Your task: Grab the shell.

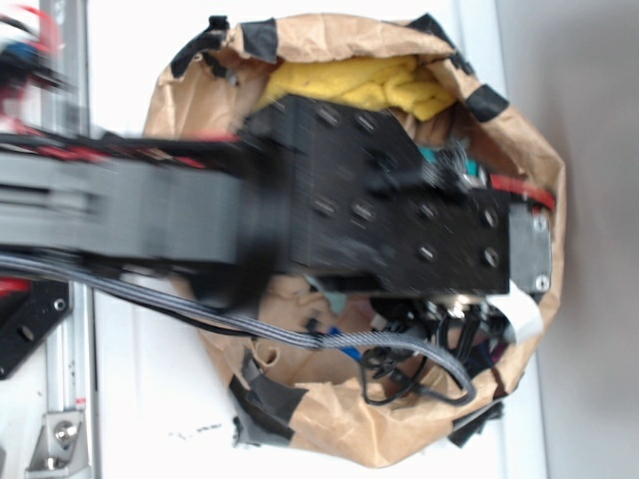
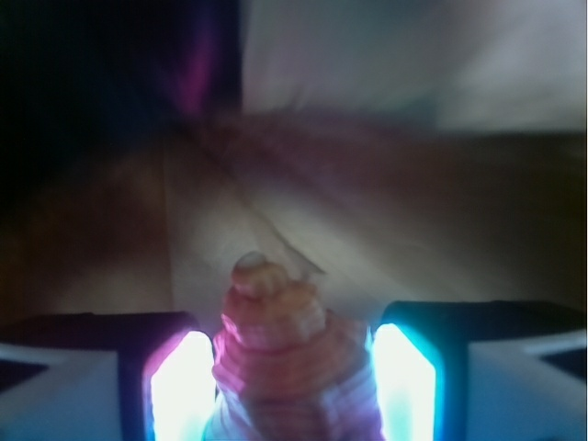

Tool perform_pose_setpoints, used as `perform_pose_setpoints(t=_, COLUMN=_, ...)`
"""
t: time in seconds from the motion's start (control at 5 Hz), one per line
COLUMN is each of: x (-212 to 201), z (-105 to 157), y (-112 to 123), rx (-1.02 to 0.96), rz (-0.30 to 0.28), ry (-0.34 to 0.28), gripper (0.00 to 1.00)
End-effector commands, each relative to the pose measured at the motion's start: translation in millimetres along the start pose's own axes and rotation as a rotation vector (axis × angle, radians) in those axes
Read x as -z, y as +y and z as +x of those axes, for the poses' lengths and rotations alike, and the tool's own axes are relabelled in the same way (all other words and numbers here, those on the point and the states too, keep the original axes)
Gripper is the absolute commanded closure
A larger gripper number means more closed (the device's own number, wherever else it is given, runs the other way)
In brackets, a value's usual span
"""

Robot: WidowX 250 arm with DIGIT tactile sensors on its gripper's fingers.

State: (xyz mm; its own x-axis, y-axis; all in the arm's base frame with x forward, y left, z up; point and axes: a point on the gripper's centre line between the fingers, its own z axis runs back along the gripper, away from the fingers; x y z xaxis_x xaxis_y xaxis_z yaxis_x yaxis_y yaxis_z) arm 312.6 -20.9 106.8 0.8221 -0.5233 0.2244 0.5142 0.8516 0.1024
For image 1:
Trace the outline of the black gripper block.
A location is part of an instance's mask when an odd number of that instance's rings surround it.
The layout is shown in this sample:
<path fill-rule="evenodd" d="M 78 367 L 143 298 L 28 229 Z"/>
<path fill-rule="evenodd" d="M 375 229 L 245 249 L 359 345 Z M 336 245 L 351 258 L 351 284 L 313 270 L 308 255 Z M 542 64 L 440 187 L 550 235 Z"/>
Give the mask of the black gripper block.
<path fill-rule="evenodd" d="M 289 265 L 327 290 L 393 298 L 549 288 L 545 192 L 428 158 L 389 112 L 289 99 Z"/>

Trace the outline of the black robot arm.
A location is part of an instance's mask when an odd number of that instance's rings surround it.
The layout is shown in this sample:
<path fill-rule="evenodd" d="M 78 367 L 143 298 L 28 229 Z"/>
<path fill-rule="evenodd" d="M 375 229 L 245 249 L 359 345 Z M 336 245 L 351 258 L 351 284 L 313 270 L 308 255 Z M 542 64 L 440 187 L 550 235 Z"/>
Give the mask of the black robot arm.
<path fill-rule="evenodd" d="M 429 151 L 390 112 L 287 96 L 212 141 L 1 138 L 1 247 L 168 271 L 202 301 L 278 273 L 330 293 L 449 299 L 550 285 L 542 196 Z"/>

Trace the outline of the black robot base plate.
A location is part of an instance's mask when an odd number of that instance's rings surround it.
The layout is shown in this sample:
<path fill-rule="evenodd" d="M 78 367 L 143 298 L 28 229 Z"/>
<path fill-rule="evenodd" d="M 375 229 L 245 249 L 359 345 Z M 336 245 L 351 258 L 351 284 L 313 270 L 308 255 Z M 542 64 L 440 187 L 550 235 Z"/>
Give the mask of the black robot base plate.
<path fill-rule="evenodd" d="M 1 277 L 1 379 L 8 380 L 69 313 L 70 284 Z"/>

